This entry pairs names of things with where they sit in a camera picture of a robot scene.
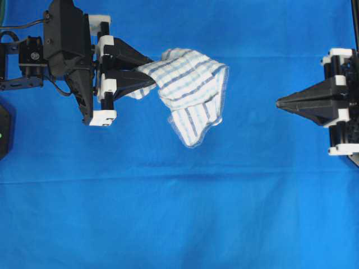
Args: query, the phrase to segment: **black device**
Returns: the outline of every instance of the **black device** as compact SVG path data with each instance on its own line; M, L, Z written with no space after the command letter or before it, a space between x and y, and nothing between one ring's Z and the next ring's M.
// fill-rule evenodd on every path
M352 0L356 49L332 49L321 61L325 81L277 101L277 107L328 128L329 154L359 166L359 4Z
M42 87L49 80L63 96L74 95L83 116L92 126L109 126L115 120L114 101L155 81L135 68L152 60L119 38L110 36L109 16L88 15L75 7L72 0L53 0L43 18L24 26L0 27L0 90ZM19 40L9 30L43 23L43 39L28 36ZM1 43L4 35L11 43ZM91 44L96 35L98 44ZM19 55L22 76L7 80L7 55ZM56 81L65 81L69 91L62 91ZM94 111L98 97L101 110ZM0 106L0 159L8 153L11 116Z

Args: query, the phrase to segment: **black plastic part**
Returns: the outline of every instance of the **black plastic part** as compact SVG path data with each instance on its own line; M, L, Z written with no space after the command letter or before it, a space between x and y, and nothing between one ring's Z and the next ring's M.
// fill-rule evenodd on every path
M338 118L338 109L348 108L343 99L347 86L336 85L335 77L277 101L277 107L312 120L320 126Z
M80 112L82 113L83 123L90 124L93 117L93 51L91 49L91 35L89 16L83 15L82 23L82 37L83 49L85 56L80 58L75 66L69 70L69 74L65 75L65 81L69 86L71 92L75 95L76 101L79 105Z
M113 110L113 93L105 92L105 99L101 100L101 110Z
M352 118L346 124L348 143L359 144L359 118Z
M0 43L0 82L6 77L6 47Z
M119 38L114 39L114 46L104 46L104 54L114 56L117 60L115 67L124 70L132 70L138 66L153 62L153 60L142 55Z
M329 127L329 137L330 137L330 147L335 147L338 141L337 126Z
M335 75L342 75L342 66L340 65L340 57L339 56L332 56L332 76Z
M43 79L38 77L21 77L13 80L0 81L0 90L21 90L44 86Z
M101 22L100 32L97 33L97 38L100 39L104 35L110 34L110 26L108 22Z
M93 117L92 73L85 69L78 69L66 76L65 81L76 97L79 110L84 117L82 122L89 125Z
M101 73L105 74L106 79L115 79L117 82L117 91L114 94L115 101L133 91L148 87L155 83L150 76L144 73L128 70L137 67L139 62L152 60L143 56L126 43L122 44L122 46L126 48L123 49L123 51L127 51L128 57L123 57L120 60L111 57L110 55L112 54L105 55L102 58L102 66L100 70Z
M337 123L337 143L338 144L347 144L348 143L348 136L347 136L347 128L346 122L338 122Z
M48 12L50 20L44 23L44 58L51 74L62 77L86 56L84 14L72 0L54 0Z
M332 67L330 65L330 63L326 63L324 65L324 77L325 79L329 78L329 77L332 77Z
M106 78L116 79L117 81L114 100L155 83L151 77L138 71L110 70L106 73Z
M0 160L9 151L10 145L11 116L9 112L0 105Z
M352 12L353 12L353 23L354 23L354 33L355 41L357 45L357 50L359 50L359 3L358 0L352 0Z

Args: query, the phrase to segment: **blue backdrop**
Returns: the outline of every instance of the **blue backdrop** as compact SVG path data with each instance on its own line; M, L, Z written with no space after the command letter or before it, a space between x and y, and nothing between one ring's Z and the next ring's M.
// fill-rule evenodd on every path
M49 4L8 1L4 24ZM179 47L228 64L224 121L190 150L156 92L118 101L110 128L83 126L48 82L1 93L16 110L0 162L1 269L359 266L359 170L327 155L325 129L275 108L324 79L330 48L354 47L350 1L75 5L111 15L112 34L154 59Z

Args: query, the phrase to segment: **blue fabric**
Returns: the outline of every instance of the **blue fabric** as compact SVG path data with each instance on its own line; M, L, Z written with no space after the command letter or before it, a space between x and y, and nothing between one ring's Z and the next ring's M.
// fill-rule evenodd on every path
M4 24L49 2L8 1ZM156 95L118 101L102 129L49 83L1 93L16 109L0 162L1 269L359 266L358 170L326 154L326 130L275 108L323 80L330 48L354 47L350 1L75 3L111 14L112 34L155 59L180 47L228 64L223 123L189 150Z

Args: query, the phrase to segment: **white towel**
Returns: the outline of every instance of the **white towel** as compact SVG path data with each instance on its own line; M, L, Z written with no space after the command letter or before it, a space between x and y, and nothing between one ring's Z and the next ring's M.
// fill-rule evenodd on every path
M140 66L159 86L162 102L171 110L168 121L187 147L196 147L212 126L222 122L228 66L189 49L169 49L162 60ZM157 85L128 94L142 99Z

